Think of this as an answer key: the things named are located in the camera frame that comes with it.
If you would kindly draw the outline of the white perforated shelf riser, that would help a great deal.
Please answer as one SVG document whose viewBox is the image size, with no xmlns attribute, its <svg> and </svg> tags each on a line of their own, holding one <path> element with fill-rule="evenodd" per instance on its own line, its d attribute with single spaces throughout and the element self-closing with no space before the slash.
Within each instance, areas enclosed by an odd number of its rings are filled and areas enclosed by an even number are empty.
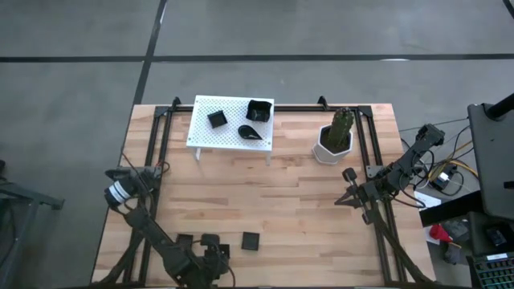
<svg viewBox="0 0 514 289">
<path fill-rule="evenodd" d="M 266 164 L 271 163 L 275 101 L 264 99 L 271 105 L 270 117 L 266 122 L 247 119 L 248 104 L 251 101 L 251 98 L 233 96 L 195 97 L 186 146 L 194 150 L 197 160 L 203 149 L 229 149 L 264 153 Z M 214 128 L 208 120 L 208 115 L 216 112 L 222 112 L 227 123 Z M 243 139 L 239 135 L 239 127 L 242 125 L 253 128 L 260 138 Z"/>
</svg>

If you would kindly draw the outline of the black bar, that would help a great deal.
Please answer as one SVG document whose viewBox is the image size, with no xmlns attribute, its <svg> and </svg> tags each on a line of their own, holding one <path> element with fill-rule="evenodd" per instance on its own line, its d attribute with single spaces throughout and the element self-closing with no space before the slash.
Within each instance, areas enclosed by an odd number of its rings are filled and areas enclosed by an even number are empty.
<svg viewBox="0 0 514 289">
<path fill-rule="evenodd" d="M 432 226 L 453 218 L 462 217 L 469 212 L 483 212 L 481 192 L 475 191 L 462 197 L 446 201 L 419 212 L 422 225 Z"/>
</svg>

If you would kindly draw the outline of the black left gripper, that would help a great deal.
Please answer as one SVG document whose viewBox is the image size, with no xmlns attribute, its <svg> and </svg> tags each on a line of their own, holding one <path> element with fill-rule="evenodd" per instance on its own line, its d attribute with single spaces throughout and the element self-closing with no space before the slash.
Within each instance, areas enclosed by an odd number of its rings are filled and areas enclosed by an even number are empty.
<svg viewBox="0 0 514 289">
<path fill-rule="evenodd" d="M 205 246 L 203 256 L 197 256 L 192 249 L 193 244 Z M 203 234 L 194 241 L 191 247 L 185 246 L 190 257 L 190 266 L 182 277 L 183 287 L 217 287 L 213 281 L 229 272 L 230 266 L 223 261 L 229 261 L 230 255 L 220 251 L 220 237 L 217 234 Z"/>
</svg>

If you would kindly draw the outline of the black pole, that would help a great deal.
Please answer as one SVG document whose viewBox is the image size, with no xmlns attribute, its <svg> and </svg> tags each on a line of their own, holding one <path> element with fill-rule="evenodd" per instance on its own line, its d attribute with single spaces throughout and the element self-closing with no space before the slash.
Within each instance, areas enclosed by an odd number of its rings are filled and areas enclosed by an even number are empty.
<svg viewBox="0 0 514 289">
<path fill-rule="evenodd" d="M 489 119 L 500 121 L 511 110 L 514 110 L 514 92 L 497 104 L 488 105 L 485 108 L 485 113 Z"/>
</svg>

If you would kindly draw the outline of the black handheld device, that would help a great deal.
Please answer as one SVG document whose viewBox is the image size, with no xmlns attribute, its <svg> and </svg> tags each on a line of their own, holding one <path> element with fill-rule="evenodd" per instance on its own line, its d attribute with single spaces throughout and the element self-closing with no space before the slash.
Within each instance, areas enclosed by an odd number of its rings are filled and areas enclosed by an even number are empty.
<svg viewBox="0 0 514 289">
<path fill-rule="evenodd" d="M 491 243 L 495 246 L 503 246 L 508 243 L 502 230 L 498 226 L 492 226 L 485 229 L 485 233 Z"/>
</svg>

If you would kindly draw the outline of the black teardrop plate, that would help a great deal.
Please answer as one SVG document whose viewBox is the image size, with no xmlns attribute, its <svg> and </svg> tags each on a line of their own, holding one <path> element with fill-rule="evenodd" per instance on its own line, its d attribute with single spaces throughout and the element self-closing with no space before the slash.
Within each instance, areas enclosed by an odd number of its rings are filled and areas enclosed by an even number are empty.
<svg viewBox="0 0 514 289">
<path fill-rule="evenodd" d="M 238 135 L 244 140 L 262 140 L 263 138 L 250 125 L 241 125 L 238 127 Z"/>
</svg>

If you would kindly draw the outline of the dark grey pouch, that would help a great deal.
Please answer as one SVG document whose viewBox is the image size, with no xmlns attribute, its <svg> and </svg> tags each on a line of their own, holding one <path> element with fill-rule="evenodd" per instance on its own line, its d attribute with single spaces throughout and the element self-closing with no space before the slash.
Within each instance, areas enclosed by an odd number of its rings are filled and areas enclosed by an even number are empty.
<svg viewBox="0 0 514 289">
<path fill-rule="evenodd" d="M 454 242 L 446 242 L 444 248 L 443 260 L 452 265 L 457 264 L 461 259 L 462 247 Z"/>
</svg>

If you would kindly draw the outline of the grey metal stand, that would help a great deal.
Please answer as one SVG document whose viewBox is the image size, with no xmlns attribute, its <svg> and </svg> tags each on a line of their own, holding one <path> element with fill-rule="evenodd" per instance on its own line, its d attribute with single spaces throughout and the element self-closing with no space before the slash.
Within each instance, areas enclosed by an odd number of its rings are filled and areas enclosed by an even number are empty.
<svg viewBox="0 0 514 289">
<path fill-rule="evenodd" d="M 0 289 L 8 289 L 21 259 L 24 239 L 41 205 L 63 208 L 63 199 L 26 189 L 3 176 L 0 160 Z"/>
</svg>

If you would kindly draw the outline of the black wavy square plate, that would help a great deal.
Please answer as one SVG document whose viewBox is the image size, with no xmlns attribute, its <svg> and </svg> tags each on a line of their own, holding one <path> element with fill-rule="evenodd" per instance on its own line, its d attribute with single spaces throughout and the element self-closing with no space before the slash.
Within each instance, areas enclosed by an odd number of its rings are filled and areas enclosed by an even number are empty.
<svg viewBox="0 0 514 289">
<path fill-rule="evenodd" d="M 267 101 L 251 100 L 247 105 L 246 118 L 256 122 L 268 122 L 271 117 L 272 104 Z"/>
</svg>

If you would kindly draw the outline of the black aluminium table frame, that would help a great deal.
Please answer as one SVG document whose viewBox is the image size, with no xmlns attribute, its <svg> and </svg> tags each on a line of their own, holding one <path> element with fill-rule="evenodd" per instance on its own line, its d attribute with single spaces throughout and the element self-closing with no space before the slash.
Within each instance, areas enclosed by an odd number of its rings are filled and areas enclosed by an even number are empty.
<svg viewBox="0 0 514 289">
<path fill-rule="evenodd" d="M 341 173 L 359 177 L 377 160 L 375 132 L 384 113 L 395 128 L 390 105 L 357 105 L 353 151 L 337 166 L 316 162 L 311 148 L 334 107 L 280 105 L 275 110 L 271 163 L 260 153 L 205 149 L 197 160 L 186 147 L 192 105 L 179 105 L 160 124 L 154 108 L 138 105 L 131 116 L 126 153 L 141 160 L 146 139 L 169 131 L 169 171 L 151 211 L 169 235 L 217 234 L 230 245 L 230 268 L 220 287 L 350 287 L 381 285 L 405 271 L 392 249 L 366 225 L 361 212 L 334 202 L 344 193 Z M 241 248 L 243 232 L 260 234 L 259 249 Z"/>
</svg>

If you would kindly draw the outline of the backlit keyboard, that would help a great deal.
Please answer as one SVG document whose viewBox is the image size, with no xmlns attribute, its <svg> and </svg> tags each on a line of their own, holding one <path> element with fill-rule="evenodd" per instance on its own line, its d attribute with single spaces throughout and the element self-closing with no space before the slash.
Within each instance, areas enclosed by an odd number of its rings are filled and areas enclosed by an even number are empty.
<svg viewBox="0 0 514 289">
<path fill-rule="evenodd" d="M 471 285 L 480 289 L 514 289 L 514 251 L 467 256 Z"/>
</svg>

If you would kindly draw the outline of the green cactus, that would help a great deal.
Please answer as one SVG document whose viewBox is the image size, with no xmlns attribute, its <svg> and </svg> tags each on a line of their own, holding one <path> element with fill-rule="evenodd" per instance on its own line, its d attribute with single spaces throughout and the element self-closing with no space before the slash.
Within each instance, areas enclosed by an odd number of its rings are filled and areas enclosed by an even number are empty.
<svg viewBox="0 0 514 289">
<path fill-rule="evenodd" d="M 349 148 L 350 130 L 353 126 L 353 113 L 349 108 L 335 111 L 328 131 L 326 145 L 332 153 L 340 153 Z"/>
</svg>

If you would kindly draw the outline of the red object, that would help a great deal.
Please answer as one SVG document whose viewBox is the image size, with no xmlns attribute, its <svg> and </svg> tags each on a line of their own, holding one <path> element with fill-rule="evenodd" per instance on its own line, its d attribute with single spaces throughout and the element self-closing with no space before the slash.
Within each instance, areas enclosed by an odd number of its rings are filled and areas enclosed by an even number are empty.
<svg viewBox="0 0 514 289">
<path fill-rule="evenodd" d="M 453 238 L 439 224 L 433 225 L 430 228 L 429 235 L 434 240 L 439 240 L 439 241 L 448 242 L 448 243 L 453 242 Z"/>
</svg>

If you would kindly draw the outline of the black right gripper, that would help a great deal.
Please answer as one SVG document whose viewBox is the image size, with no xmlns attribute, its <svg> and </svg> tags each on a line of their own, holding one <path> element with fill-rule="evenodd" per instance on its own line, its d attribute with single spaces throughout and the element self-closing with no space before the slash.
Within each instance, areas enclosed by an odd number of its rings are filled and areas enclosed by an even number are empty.
<svg viewBox="0 0 514 289">
<path fill-rule="evenodd" d="M 377 202 L 384 197 L 384 193 L 379 190 L 378 174 L 360 185 L 356 182 L 357 174 L 353 168 L 345 169 L 342 176 L 349 186 L 346 188 L 346 192 L 335 201 L 335 205 L 351 206 L 354 209 L 362 208 L 362 218 L 366 225 L 374 223 L 378 226 L 385 226 L 386 222 L 377 207 Z"/>
</svg>

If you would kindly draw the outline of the white paper sheet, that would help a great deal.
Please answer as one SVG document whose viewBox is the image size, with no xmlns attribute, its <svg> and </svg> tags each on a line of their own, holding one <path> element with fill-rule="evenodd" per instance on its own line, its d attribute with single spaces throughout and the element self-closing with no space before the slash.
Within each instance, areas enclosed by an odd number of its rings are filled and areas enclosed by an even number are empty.
<svg viewBox="0 0 514 289">
<path fill-rule="evenodd" d="M 419 210 L 425 210 L 431 207 L 439 206 L 441 204 L 440 199 L 426 195 L 424 193 L 420 193 L 418 191 L 414 192 L 414 197 L 418 200 Z"/>
</svg>

